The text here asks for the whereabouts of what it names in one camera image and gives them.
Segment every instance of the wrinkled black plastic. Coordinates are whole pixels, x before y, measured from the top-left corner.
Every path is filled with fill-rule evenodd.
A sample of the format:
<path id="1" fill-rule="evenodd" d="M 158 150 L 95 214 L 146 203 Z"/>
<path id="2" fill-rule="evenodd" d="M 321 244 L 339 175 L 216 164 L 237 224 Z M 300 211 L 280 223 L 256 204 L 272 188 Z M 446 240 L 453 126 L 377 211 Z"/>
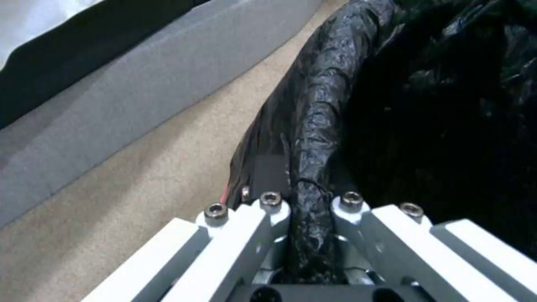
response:
<path id="1" fill-rule="evenodd" d="M 536 12 L 526 0 L 350 1 L 317 29 L 231 161 L 237 207 L 255 156 L 288 158 L 290 282 L 345 282 L 329 204 L 349 183 L 374 207 L 470 218 L 537 257 Z"/>

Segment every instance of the hex socket screw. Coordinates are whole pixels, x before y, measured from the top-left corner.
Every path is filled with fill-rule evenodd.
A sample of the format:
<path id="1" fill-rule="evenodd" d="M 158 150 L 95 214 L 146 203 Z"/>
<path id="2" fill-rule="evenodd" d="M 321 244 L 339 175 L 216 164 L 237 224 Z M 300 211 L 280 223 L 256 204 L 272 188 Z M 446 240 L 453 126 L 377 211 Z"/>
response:
<path id="1" fill-rule="evenodd" d="M 364 204 L 364 198 L 360 193 L 348 191 L 341 196 L 341 206 L 349 212 L 359 212 Z"/>
<path id="2" fill-rule="evenodd" d="M 402 203 L 399 205 L 401 212 L 405 213 L 408 217 L 412 218 L 417 223 L 422 223 L 424 211 L 422 207 L 413 203 Z"/>
<path id="3" fill-rule="evenodd" d="M 209 226 L 222 226 L 228 221 L 228 207 L 225 204 L 214 203 L 205 207 L 205 222 Z"/>
<path id="4" fill-rule="evenodd" d="M 264 192 L 259 197 L 259 205 L 267 213 L 276 213 L 281 209 L 281 194 L 278 192 Z"/>

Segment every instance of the black fabric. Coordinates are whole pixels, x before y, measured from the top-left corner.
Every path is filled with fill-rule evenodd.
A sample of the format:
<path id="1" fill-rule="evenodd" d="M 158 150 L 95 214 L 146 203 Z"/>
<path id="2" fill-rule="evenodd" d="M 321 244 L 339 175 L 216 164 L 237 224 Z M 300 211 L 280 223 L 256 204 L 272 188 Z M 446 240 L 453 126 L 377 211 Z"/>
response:
<path id="1" fill-rule="evenodd" d="M 227 203 L 260 154 L 288 158 L 292 283 L 344 283 L 329 204 L 413 202 L 537 258 L 537 5 L 350 1 L 310 37 L 238 145 Z"/>
<path id="2" fill-rule="evenodd" d="M 17 48 L 0 70 L 0 129 L 207 0 L 104 0 Z"/>

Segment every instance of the hole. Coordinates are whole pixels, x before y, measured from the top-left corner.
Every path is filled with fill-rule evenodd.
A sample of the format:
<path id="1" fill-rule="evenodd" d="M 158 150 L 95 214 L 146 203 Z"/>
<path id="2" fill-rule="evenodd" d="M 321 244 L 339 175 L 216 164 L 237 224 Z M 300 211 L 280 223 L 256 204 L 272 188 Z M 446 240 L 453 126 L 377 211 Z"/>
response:
<path id="1" fill-rule="evenodd" d="M 373 302 L 404 302 L 404 300 L 391 289 L 377 289 L 373 292 Z"/>
<path id="2" fill-rule="evenodd" d="M 218 213 L 220 211 L 222 211 L 224 208 L 222 207 L 221 204 L 214 204 L 214 205 L 211 205 L 209 207 L 209 212 L 211 213 Z"/>
<path id="3" fill-rule="evenodd" d="M 276 200 L 277 198 L 278 198 L 278 196 L 275 193 L 266 193 L 265 194 L 265 199 Z"/>
<path id="4" fill-rule="evenodd" d="M 399 208 L 403 213 L 410 217 L 420 217 L 423 216 L 423 209 L 412 203 L 402 203 Z"/>
<path id="5" fill-rule="evenodd" d="M 253 292 L 250 302 L 281 302 L 281 295 L 272 287 L 263 286 Z"/>
<path id="6" fill-rule="evenodd" d="M 362 200 L 362 195 L 356 193 L 356 192 L 347 192 L 343 194 L 343 198 L 348 199 L 353 202 L 357 202 L 359 200 Z"/>

